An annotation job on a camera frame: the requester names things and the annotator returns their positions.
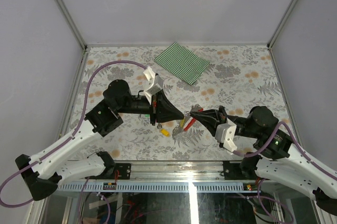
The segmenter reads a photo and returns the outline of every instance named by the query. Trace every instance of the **red tool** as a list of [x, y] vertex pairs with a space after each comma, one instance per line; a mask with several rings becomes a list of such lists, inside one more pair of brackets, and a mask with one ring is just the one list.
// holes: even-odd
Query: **red tool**
[[193, 118], [190, 123], [187, 125], [187, 127], [184, 128], [184, 132], [186, 132], [194, 123], [195, 123], [196, 119]]

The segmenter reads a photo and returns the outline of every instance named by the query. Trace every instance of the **gray wall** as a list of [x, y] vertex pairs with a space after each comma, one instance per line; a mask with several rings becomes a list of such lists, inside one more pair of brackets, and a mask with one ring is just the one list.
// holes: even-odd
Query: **gray wall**
[[64, 0], [88, 44], [267, 43], [291, 0]]
[[[0, 0], [0, 182], [17, 171], [15, 158], [55, 139], [81, 50], [54, 0]], [[29, 199], [22, 178], [1, 194]], [[1, 223], [22, 223], [26, 207], [0, 207]]]
[[273, 51], [304, 147], [337, 170], [337, 0], [300, 0]]

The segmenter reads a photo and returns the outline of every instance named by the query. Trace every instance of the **green striped cloth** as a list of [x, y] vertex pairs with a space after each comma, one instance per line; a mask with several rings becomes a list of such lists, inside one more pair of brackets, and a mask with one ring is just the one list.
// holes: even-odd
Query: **green striped cloth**
[[154, 62], [190, 85], [201, 76], [210, 63], [178, 43], [169, 46]]

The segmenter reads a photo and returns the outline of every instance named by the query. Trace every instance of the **yellow object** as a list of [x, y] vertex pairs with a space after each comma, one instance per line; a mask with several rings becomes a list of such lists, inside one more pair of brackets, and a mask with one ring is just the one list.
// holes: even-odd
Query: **yellow object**
[[166, 137], [170, 137], [170, 133], [169, 132], [167, 132], [165, 129], [162, 129], [162, 130], [160, 130], [160, 132], [163, 134], [163, 135], [165, 135]]
[[180, 121], [180, 127], [181, 127], [181, 128], [184, 126], [185, 118], [186, 118], [186, 117], [184, 117], [184, 118]]

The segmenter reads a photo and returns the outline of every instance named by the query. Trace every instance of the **floral tablecloth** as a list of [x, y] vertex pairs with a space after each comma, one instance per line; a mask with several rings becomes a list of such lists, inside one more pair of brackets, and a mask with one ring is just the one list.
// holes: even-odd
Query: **floral tablecloth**
[[[71, 118], [71, 128], [80, 118], [85, 88], [91, 74], [102, 64], [130, 60], [151, 66], [164, 79], [167, 98], [186, 114], [194, 105], [205, 110], [225, 106], [228, 114], [247, 116], [256, 105], [266, 105], [280, 120], [289, 122], [282, 93], [266, 46], [187, 46], [210, 61], [207, 70], [193, 85], [179, 80], [154, 63], [166, 47], [91, 47], [85, 73]], [[117, 64], [104, 68], [91, 84], [87, 111], [102, 100], [102, 92], [116, 79], [129, 83], [133, 94], [144, 89], [143, 70], [135, 65]], [[239, 157], [220, 149], [206, 128], [196, 122], [187, 132], [172, 137], [179, 121], [163, 123], [171, 133], [164, 136], [150, 125], [145, 115], [121, 114], [124, 123], [105, 138], [80, 149], [73, 159], [83, 159], [94, 151], [108, 151], [115, 160], [235, 160]], [[243, 152], [252, 151], [255, 140], [235, 137]]]

